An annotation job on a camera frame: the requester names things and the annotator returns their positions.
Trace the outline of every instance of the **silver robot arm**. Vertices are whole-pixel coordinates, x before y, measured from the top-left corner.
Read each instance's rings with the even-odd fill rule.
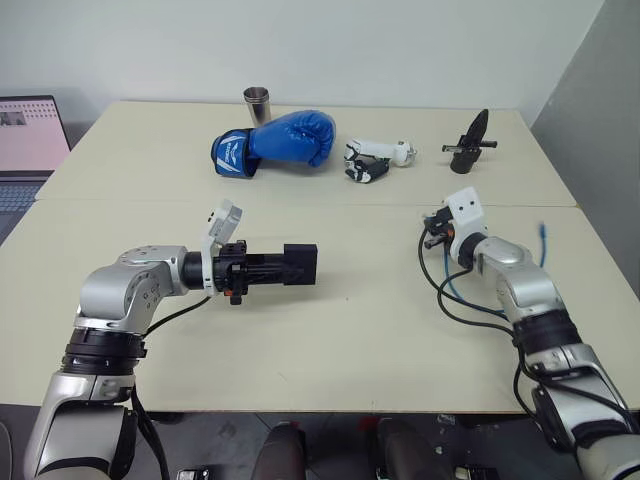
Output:
[[[240,303],[248,285],[315,283],[315,245],[284,254],[247,254],[226,243],[242,211],[225,201],[209,218],[200,252],[181,246],[129,250],[85,281],[61,368],[49,383],[25,452],[27,480],[123,478],[135,450],[131,398],[144,336],[165,297],[205,289]]]
[[[444,241],[456,263],[495,288],[514,344],[538,382],[536,417],[551,446],[575,452],[587,480],[640,479],[637,423],[593,349],[582,343],[547,273],[526,248],[488,235],[473,188],[445,205],[428,227],[428,246]]]

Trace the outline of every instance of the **grey wall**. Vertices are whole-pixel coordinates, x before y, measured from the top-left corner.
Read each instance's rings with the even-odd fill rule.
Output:
[[[638,0],[605,2],[532,130],[640,296]]]

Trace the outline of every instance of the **metal cup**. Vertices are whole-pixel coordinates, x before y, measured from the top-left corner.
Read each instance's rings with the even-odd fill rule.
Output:
[[[259,127],[270,121],[269,90],[264,87],[249,87],[243,93],[253,125]]]

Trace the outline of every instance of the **laptop keyboard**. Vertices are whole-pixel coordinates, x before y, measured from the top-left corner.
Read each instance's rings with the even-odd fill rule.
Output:
[[[26,212],[40,185],[0,185],[0,213]]]

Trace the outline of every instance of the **black cable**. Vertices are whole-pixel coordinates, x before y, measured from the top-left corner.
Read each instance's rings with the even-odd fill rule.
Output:
[[[447,309],[447,307],[444,306],[444,303],[442,302],[442,295],[445,293],[444,288],[447,286],[447,284],[451,280],[458,277],[462,277],[463,275],[467,275],[468,273],[471,273],[471,270],[463,270],[461,272],[454,273],[450,277],[445,278],[444,281],[440,284],[440,286],[438,287],[438,305],[440,306],[440,310],[442,310],[442,312],[447,317],[451,318],[452,320],[455,320],[456,322],[464,323],[465,325],[472,325],[474,327],[486,327],[486,328],[493,328],[494,330],[500,330],[501,332],[506,333],[513,339],[513,332],[503,325],[496,325],[495,323],[488,323],[488,322],[473,322],[471,320],[465,320],[464,318],[460,318],[454,315]]]
[[[533,412],[533,410],[531,410],[529,408],[529,406],[525,403],[525,401],[520,396],[520,390],[518,388],[518,385],[520,383],[520,374],[521,373],[522,373],[522,367],[518,363],[518,366],[516,367],[516,372],[513,374],[513,395],[516,397],[516,400],[520,404],[520,407],[522,408],[522,410],[524,410],[525,413],[527,415],[529,415],[531,417],[531,419],[534,422],[536,422],[536,424],[537,424],[538,423],[538,417],[536,417],[536,414]]]
[[[201,307],[202,305],[207,303],[210,299],[211,299],[211,297],[204,297],[198,303],[194,303],[193,305],[191,305],[189,307],[183,308],[182,310],[179,310],[179,311],[177,311],[175,313],[172,313],[171,315],[168,315],[168,316],[158,320],[156,323],[154,323],[153,325],[151,325],[147,329],[147,333],[145,333],[142,337],[146,338],[154,330],[157,330],[158,328],[160,328],[165,323],[170,322],[171,320],[173,320],[174,318],[179,317],[180,315],[184,315],[185,313],[189,313],[191,310],[195,310],[196,308]]]
[[[626,408],[621,407],[616,402],[613,402],[607,398],[601,397],[600,395],[596,395],[595,393],[587,392],[586,390],[580,390],[579,388],[570,387],[568,385],[560,383],[551,378],[544,378],[536,375],[535,373],[531,372],[527,367],[524,360],[524,352],[522,351],[521,348],[518,349],[518,359],[519,359],[519,367],[521,368],[522,373],[524,373],[527,377],[529,377],[534,382],[537,382],[540,385],[543,385],[547,388],[571,393],[573,395],[578,395],[580,397],[588,398],[589,400],[600,403],[601,405],[604,405],[605,407],[610,408],[611,410],[615,411],[618,415],[620,415],[629,424],[629,426],[631,427],[632,433],[640,434],[640,427],[638,426],[638,422],[633,417],[633,414],[629,412]]]
[[[151,334],[153,331],[160,328],[165,323],[170,322],[171,320],[179,317],[180,315],[184,315],[185,313],[189,313],[190,311],[195,310],[198,307],[201,307],[202,305],[207,303],[210,300],[210,298],[211,297],[205,297],[202,300],[200,300],[198,303],[195,303],[189,307],[183,308],[182,310],[179,310],[175,313],[172,313],[171,315],[168,315],[158,320],[156,323],[154,323],[147,329],[147,333],[145,333],[142,337],[146,338],[149,334]],[[160,476],[162,480],[171,480],[171,477],[169,475],[169,467],[167,466],[167,456],[164,453],[164,448],[162,447],[160,436],[158,435],[158,432],[156,431],[156,427],[153,425],[153,422],[151,421],[151,417],[149,417],[144,407],[142,406],[142,403],[140,402],[140,398],[138,397],[138,391],[136,390],[135,385],[131,390],[131,405],[133,406],[133,410],[138,415],[138,429],[140,430],[140,433],[142,434],[144,439],[147,441],[147,444],[149,444],[149,448],[151,448],[151,451],[153,452],[154,456],[158,460],[158,465],[160,467]]]
[[[133,406],[133,410],[138,414],[138,428],[140,429],[140,433],[142,433],[142,436],[145,438],[151,448],[151,451],[158,460],[158,465],[160,466],[160,477],[162,480],[171,480],[169,467],[167,466],[167,457],[164,453],[164,449],[162,448],[160,437],[158,436],[158,432],[156,431],[156,427],[153,425],[151,418],[142,407],[142,403],[140,403],[135,385],[131,390],[131,405]]]
[[[425,278],[427,279],[427,281],[431,284],[431,286],[438,290],[438,284],[435,282],[435,280],[431,277],[431,275],[429,274],[429,271],[427,270],[427,266],[425,265],[424,262],[424,254],[422,253],[422,249],[424,248],[424,240],[427,237],[427,233],[428,230],[425,228],[422,231],[422,235],[420,235],[420,240],[418,241],[418,261],[420,263],[420,268],[422,269],[422,273],[424,274]],[[456,303],[459,303],[460,305],[464,305],[465,307],[469,307],[469,308],[473,308],[474,310],[478,310],[480,312],[485,312],[485,313],[489,313],[491,315],[495,315],[496,317],[500,317],[503,320],[509,321],[507,319],[507,316],[498,311],[498,310],[493,310],[491,308],[487,308],[487,307],[483,307],[482,305],[477,305],[475,303],[471,303],[471,302],[467,302],[466,300],[462,300],[460,298],[457,298],[451,294],[449,294],[448,292],[442,292],[442,295],[444,295],[445,297],[447,297],[449,300],[452,300]]]

